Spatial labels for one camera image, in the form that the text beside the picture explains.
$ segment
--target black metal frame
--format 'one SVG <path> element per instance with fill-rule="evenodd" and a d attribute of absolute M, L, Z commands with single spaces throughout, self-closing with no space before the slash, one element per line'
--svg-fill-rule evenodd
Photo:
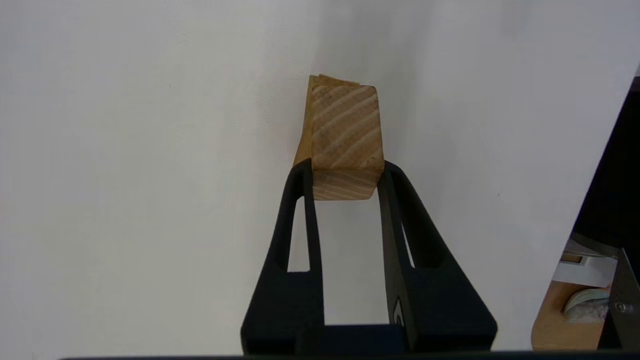
<path fill-rule="evenodd" d="M 287 272 L 293 215 L 301 196 L 310 270 Z M 390 325 L 324 324 L 320 242 L 307 159 L 291 170 L 285 184 L 271 246 L 241 329 L 245 354 L 380 356 L 490 349 L 495 320 L 411 182 L 392 163 L 385 162 L 378 196 Z"/>

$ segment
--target wooden block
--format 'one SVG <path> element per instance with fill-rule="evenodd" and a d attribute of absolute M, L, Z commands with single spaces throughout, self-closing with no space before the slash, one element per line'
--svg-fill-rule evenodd
<path fill-rule="evenodd" d="M 328 76 L 310 76 L 294 165 L 311 158 L 315 200 L 365 200 L 385 167 L 378 93 Z"/>

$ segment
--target screw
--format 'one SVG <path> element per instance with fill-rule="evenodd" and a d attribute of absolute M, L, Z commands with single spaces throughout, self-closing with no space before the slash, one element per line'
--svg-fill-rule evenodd
<path fill-rule="evenodd" d="M 623 302 L 615 303 L 614 307 L 618 310 L 619 313 L 630 313 L 632 310 L 632 306 L 629 304 L 625 304 Z"/>

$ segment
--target wooden surface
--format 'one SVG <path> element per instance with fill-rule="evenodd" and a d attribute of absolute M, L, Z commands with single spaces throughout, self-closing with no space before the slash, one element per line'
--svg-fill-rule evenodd
<path fill-rule="evenodd" d="M 310 76 L 294 165 L 311 158 L 315 200 L 369 199 L 385 166 L 373 86 Z"/>
<path fill-rule="evenodd" d="M 533 350 L 595 350 L 602 323 L 568 323 L 564 305 L 569 298 L 589 286 L 552 281 L 531 332 Z"/>

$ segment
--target white wall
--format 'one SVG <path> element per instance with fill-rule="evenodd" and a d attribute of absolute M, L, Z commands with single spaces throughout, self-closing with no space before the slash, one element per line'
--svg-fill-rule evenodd
<path fill-rule="evenodd" d="M 529 348 L 639 33 L 632 1 L 3 1 L 2 358 L 240 353 L 319 72 L 378 88 L 494 348 Z M 328 323 L 387 321 L 378 211 L 317 204 Z"/>

